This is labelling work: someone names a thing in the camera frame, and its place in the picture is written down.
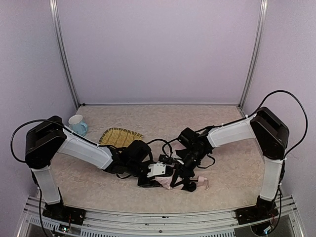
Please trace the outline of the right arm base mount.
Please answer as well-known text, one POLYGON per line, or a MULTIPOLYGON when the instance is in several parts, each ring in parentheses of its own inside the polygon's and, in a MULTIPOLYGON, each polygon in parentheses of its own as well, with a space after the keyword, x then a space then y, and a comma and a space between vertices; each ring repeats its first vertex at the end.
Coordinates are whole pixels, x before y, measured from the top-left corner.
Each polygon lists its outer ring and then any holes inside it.
POLYGON ((239 225, 249 224, 265 219, 278 216, 279 212, 277 208, 266 210, 265 208, 258 208, 257 206, 250 206, 245 208, 239 208, 236 210, 237 221, 239 225))

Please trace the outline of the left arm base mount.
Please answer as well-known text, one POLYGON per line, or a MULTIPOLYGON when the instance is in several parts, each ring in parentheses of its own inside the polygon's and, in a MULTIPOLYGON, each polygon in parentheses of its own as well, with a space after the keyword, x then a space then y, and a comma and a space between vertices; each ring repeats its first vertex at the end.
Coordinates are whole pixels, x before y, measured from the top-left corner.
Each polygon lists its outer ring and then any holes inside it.
POLYGON ((81 208, 74 208, 69 206, 64 206, 62 209, 49 209, 48 207, 45 207, 42 214, 44 217, 53 220, 82 226, 86 211, 81 208))

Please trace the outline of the pink and black umbrella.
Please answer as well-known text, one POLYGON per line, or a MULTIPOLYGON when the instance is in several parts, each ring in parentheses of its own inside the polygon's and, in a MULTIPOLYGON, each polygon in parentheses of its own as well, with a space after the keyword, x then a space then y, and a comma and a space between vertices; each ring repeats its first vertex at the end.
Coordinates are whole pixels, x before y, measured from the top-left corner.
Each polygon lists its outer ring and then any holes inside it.
POLYGON ((211 156, 212 149, 203 147, 202 145, 194 145, 190 148, 176 150, 177 159, 172 166, 173 174, 168 177, 156 176, 155 180, 166 189, 181 189, 193 192, 197 187, 204 187, 205 190, 210 189, 210 183, 207 177, 195 175, 194 170, 207 169, 215 164, 216 160, 211 156), (212 164, 201 166, 202 160, 208 157, 212 160, 212 164))

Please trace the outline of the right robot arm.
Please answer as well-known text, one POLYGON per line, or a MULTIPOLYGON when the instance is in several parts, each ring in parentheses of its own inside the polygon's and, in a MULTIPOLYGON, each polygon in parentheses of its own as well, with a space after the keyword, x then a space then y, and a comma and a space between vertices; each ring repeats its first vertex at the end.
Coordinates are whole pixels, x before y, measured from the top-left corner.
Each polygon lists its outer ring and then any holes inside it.
POLYGON ((262 153, 265 168, 254 208, 258 214, 269 212, 275 206, 275 199, 280 192, 285 174, 285 160, 292 151, 287 147, 289 134, 289 128, 285 123, 262 104, 251 115, 226 124, 210 125, 197 131, 187 127, 177 137, 177 141, 185 148, 178 152, 182 162, 176 162, 170 186, 174 188, 181 185, 191 188, 194 169, 215 148, 255 139, 262 153))

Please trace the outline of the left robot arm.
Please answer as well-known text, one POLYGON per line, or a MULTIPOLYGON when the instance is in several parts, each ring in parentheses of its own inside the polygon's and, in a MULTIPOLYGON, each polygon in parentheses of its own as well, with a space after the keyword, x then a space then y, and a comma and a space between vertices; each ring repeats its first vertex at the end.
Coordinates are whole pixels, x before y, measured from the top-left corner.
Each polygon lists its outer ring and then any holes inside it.
POLYGON ((173 168, 155 162, 148 144, 135 140, 127 147, 100 145, 84 138, 65 126, 59 116, 36 119, 37 125, 26 134, 25 163, 32 172, 47 209, 65 209, 62 196, 50 170, 55 154, 64 154, 90 163, 115 175, 127 173, 149 180, 170 177, 173 168))

